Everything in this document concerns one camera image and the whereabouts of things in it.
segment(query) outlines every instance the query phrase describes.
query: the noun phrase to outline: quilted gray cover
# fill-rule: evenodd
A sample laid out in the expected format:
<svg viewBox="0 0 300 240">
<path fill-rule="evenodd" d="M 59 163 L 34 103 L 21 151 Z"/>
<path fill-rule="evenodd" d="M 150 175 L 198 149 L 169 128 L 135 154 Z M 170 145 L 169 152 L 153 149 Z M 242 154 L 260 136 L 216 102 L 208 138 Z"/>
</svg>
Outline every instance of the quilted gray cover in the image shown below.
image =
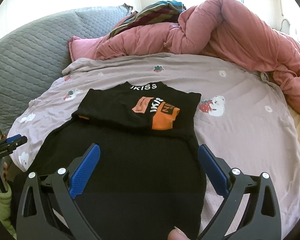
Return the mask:
<svg viewBox="0 0 300 240">
<path fill-rule="evenodd" d="M 0 39 L 0 129 L 8 132 L 30 100 L 48 90 L 70 63 L 72 36 L 98 38 L 131 13 L 117 7 L 74 9 L 43 17 Z"/>
</svg>

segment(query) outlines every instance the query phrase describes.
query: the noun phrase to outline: striped cloth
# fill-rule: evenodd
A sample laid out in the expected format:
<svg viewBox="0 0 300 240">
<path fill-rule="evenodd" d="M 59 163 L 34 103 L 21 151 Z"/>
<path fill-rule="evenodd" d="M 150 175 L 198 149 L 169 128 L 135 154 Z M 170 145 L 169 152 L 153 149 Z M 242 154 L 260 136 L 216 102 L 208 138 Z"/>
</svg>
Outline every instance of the striped cloth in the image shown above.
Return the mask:
<svg viewBox="0 0 300 240">
<path fill-rule="evenodd" d="M 112 38 L 117 34 L 131 29 L 133 27 L 155 24 L 161 22 L 177 23 L 180 13 L 186 10 L 181 2 L 177 1 L 159 1 L 152 3 L 137 13 L 132 18 L 126 20 L 121 25 L 113 29 L 108 36 Z"/>
</svg>

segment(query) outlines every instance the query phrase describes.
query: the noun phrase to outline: silver bolt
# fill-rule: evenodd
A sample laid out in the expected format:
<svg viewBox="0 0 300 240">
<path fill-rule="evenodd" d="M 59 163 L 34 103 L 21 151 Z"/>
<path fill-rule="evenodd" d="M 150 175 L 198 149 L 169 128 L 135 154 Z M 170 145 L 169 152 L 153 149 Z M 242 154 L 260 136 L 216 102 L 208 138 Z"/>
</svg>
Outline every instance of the silver bolt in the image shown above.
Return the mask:
<svg viewBox="0 0 300 240">
<path fill-rule="evenodd" d="M 237 168 L 234 168 L 234 169 L 232 169 L 232 173 L 234 175 L 239 175 L 241 173 L 241 171 L 239 169 L 237 169 Z"/>
<path fill-rule="evenodd" d="M 58 170 L 58 174 L 62 175 L 62 174 L 65 174 L 66 173 L 66 169 L 65 168 L 60 168 Z"/>
<path fill-rule="evenodd" d="M 270 175 L 266 172 L 262 173 L 262 177 L 264 177 L 265 179 L 269 179 Z"/>
<path fill-rule="evenodd" d="M 32 178 L 34 178 L 34 177 L 35 177 L 35 172 L 29 173 L 29 178 L 30 178 L 30 179 L 32 179 Z"/>
</svg>

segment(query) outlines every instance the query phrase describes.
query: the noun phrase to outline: pink comforter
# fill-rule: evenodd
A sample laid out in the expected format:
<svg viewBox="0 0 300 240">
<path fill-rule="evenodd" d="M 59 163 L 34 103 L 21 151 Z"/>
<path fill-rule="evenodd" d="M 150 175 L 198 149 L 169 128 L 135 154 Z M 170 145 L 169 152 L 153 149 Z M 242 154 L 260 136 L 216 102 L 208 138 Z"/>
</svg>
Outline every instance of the pink comforter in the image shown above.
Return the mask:
<svg viewBox="0 0 300 240">
<path fill-rule="evenodd" d="M 300 113 L 300 46 L 273 30 L 237 0 L 206 0 L 181 13 L 178 24 L 157 23 L 102 39 L 94 59 L 159 52 L 199 54 L 272 72 L 290 106 Z"/>
</svg>

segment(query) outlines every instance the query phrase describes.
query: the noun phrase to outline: green sleeve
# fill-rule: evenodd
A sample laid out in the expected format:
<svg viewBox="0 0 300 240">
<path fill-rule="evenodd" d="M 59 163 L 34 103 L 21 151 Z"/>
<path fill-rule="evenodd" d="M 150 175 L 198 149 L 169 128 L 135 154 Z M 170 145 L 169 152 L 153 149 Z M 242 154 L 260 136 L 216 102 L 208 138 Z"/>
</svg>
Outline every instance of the green sleeve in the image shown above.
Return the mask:
<svg viewBox="0 0 300 240">
<path fill-rule="evenodd" d="M 0 193 L 0 221 L 4 225 L 4 227 L 9 231 L 9 233 L 17 239 L 16 231 L 10 222 L 10 203 L 11 203 L 11 188 L 7 183 L 8 192 Z"/>
</svg>

